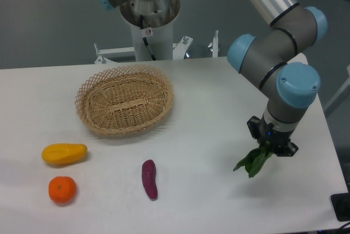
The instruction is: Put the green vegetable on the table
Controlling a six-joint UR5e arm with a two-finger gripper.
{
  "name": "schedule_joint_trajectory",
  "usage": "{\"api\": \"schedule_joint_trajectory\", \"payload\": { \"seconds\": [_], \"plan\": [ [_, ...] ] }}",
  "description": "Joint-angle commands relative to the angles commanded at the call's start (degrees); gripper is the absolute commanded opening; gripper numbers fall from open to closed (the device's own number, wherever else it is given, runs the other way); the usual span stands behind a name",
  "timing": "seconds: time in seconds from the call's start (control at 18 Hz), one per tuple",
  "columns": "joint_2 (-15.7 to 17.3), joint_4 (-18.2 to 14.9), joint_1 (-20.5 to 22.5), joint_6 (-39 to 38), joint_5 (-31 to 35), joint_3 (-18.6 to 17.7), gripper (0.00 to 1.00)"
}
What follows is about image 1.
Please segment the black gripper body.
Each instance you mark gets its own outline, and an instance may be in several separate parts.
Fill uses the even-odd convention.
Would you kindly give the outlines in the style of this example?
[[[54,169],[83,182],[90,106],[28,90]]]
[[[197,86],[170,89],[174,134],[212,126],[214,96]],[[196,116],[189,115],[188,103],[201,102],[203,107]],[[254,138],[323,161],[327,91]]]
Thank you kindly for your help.
[[[283,132],[276,130],[275,125],[272,122],[267,122],[264,116],[260,120],[259,132],[259,145],[262,147],[269,143],[272,149],[286,148],[292,134],[292,130]]]

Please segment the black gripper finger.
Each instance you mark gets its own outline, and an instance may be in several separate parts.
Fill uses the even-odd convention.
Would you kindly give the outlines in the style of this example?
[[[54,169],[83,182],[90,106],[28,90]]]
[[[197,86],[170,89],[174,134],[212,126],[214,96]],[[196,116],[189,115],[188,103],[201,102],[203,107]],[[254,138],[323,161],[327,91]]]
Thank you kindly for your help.
[[[260,119],[256,116],[252,116],[247,121],[247,126],[252,138],[254,138],[260,144],[261,143]]]
[[[299,150],[299,147],[291,141],[278,145],[274,148],[274,154],[278,157],[292,157]]]

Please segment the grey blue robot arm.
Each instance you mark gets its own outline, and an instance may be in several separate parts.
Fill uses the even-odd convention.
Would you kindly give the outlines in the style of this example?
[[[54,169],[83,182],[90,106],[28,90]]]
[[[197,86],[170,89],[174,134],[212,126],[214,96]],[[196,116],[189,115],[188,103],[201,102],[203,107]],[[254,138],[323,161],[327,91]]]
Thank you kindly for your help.
[[[179,0],[99,0],[105,9],[119,8],[133,30],[138,61],[172,60],[173,34],[165,33],[180,10]],[[261,91],[268,103],[261,118],[248,120],[248,128],[260,145],[269,143],[277,156],[293,156],[291,141],[307,108],[320,88],[320,76],[293,58],[321,39],[328,22],[322,11],[302,7],[297,0],[250,0],[271,27],[258,39],[238,37],[229,47],[229,64]]]

